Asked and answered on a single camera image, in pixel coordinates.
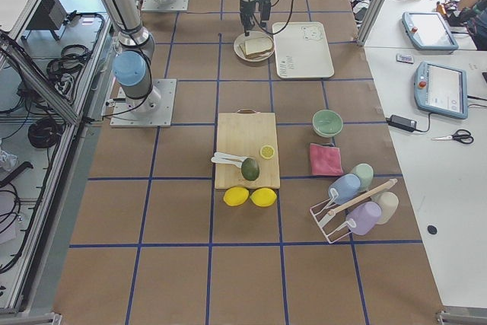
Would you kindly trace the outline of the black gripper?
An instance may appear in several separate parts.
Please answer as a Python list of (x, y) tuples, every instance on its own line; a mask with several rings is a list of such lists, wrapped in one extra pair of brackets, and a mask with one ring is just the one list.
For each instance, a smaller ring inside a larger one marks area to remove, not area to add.
[(271, 13), (271, 0), (240, 0), (240, 22), (244, 28), (244, 36), (248, 37), (250, 31), (254, 28), (255, 22), (253, 19), (256, 9), (256, 3), (259, 3), (260, 25), (265, 27), (269, 21)]

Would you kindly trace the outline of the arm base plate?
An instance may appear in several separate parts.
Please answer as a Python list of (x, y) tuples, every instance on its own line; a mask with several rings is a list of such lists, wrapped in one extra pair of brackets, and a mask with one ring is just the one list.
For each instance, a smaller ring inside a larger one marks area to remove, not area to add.
[(189, 0), (144, 0), (143, 12), (173, 13), (188, 9)]
[(118, 90), (118, 98), (124, 101), (115, 103), (110, 112), (110, 126), (113, 128), (151, 128), (170, 127), (177, 80), (157, 78), (152, 80), (152, 92), (147, 100), (137, 109), (142, 101), (127, 99), (122, 88)]

